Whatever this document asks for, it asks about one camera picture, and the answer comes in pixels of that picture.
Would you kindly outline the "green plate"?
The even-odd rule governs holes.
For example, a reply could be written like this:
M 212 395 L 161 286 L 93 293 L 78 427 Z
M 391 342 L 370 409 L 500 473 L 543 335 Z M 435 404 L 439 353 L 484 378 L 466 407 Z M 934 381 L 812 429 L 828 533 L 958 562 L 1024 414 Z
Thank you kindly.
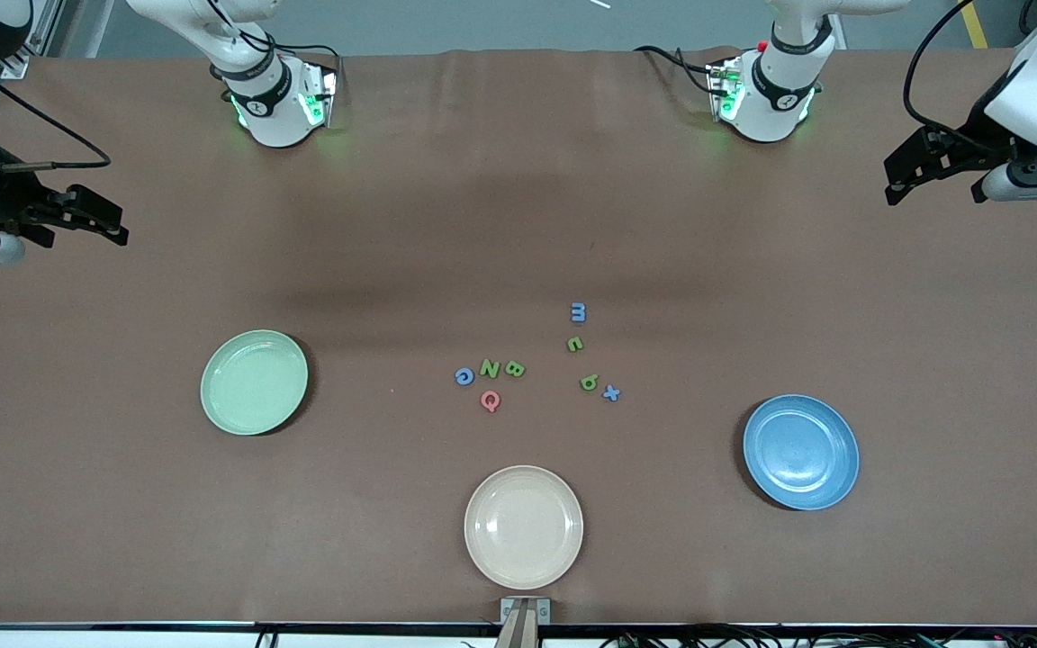
M 219 430 L 263 436 L 302 406 L 310 376 L 308 358 L 291 336 L 252 329 L 211 356 L 199 382 L 199 402 Z

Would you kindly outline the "blue plate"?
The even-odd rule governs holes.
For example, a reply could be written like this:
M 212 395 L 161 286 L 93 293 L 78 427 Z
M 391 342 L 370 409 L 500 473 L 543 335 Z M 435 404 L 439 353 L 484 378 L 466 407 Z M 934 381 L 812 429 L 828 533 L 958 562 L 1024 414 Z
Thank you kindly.
M 859 480 L 861 452 L 843 415 L 810 395 L 775 395 L 744 424 L 744 466 L 775 504 L 823 511 L 847 498 Z

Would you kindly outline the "table cover cloth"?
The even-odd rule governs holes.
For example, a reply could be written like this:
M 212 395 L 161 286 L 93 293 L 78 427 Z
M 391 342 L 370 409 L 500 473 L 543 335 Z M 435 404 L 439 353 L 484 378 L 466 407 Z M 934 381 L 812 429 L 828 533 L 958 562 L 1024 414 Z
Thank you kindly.
M 46 181 L 131 236 L 0 265 L 0 622 L 492 617 L 466 501 L 532 464 L 582 504 L 564 622 L 1037 625 L 1037 202 L 888 205 L 908 60 L 835 54 L 754 145 L 642 54 L 353 58 L 289 150 L 197 58 L 34 63 L 17 94 L 113 157 Z M 252 329 L 310 384 L 233 436 L 199 382 Z M 782 394 L 859 443 L 823 511 L 744 466 Z

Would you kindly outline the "beige plate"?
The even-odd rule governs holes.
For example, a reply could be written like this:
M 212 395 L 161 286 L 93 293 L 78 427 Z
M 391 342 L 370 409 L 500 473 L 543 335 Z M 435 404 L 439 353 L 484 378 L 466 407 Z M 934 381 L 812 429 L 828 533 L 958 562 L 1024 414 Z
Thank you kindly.
M 542 467 L 499 469 L 466 504 L 466 552 L 484 577 L 503 588 L 552 585 L 571 569 L 583 538 L 579 497 L 563 477 Z

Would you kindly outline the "aluminium frame post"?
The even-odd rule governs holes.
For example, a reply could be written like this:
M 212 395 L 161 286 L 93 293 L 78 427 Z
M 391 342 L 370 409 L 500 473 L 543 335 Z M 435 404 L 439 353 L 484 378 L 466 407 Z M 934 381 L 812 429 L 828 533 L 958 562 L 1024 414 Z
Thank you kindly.
M 22 79 L 32 59 L 52 57 L 60 50 L 61 18 L 66 11 L 68 0 L 20 0 L 23 16 L 29 17 L 29 32 L 26 40 L 5 60 L 1 60 L 2 79 Z

